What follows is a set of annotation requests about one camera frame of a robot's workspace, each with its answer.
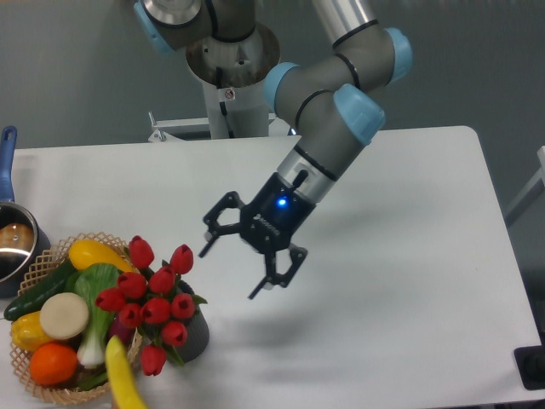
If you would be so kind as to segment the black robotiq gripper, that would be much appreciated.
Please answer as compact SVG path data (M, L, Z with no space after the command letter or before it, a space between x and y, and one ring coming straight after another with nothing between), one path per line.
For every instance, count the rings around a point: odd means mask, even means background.
M308 177L307 171L300 171L295 185L289 187L275 172L250 203L245 204L235 191L227 192L203 217L207 227L206 244L199 257L205 257L221 236L236 233L264 254L265 276L249 294L250 300L263 289L276 285L286 288L307 258L307 249L291 244L291 238L316 207L296 192ZM221 225L219 217L229 209L240 210L240 217L233 223ZM276 255L284 249L289 252L291 264L281 274L277 271Z

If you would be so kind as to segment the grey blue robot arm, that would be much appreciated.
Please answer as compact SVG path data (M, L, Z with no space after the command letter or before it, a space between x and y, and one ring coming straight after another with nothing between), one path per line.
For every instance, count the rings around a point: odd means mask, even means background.
M207 241L236 234L264 257L260 288L287 286L307 251L292 236L384 125L373 89L412 66L410 42L383 28L366 1L313 5L333 55L304 68L280 59L275 35L252 1L138 1L135 14L153 46L178 49L203 87L210 135L263 136L275 115L299 136L258 194L225 194L204 216Z

